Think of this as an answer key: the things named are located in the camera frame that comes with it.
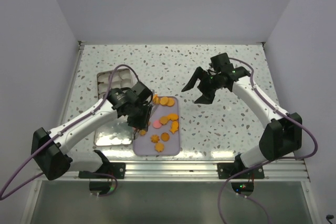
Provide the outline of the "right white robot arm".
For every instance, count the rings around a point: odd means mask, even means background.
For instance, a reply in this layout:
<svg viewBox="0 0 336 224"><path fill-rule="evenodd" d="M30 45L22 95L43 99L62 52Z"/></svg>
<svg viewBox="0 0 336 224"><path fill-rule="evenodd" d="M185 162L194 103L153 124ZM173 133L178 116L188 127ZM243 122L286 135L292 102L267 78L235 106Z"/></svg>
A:
<svg viewBox="0 0 336 224"><path fill-rule="evenodd" d="M261 122L264 132L259 143L252 149L238 154L234 160L232 174L246 178L253 167L267 161L274 161L301 148L302 118L289 114L268 97L253 79L253 70L234 67L232 58L223 53L211 57L209 69L197 67L184 92L197 87L201 96L196 104L211 104L219 89L228 89L242 99Z"/></svg>

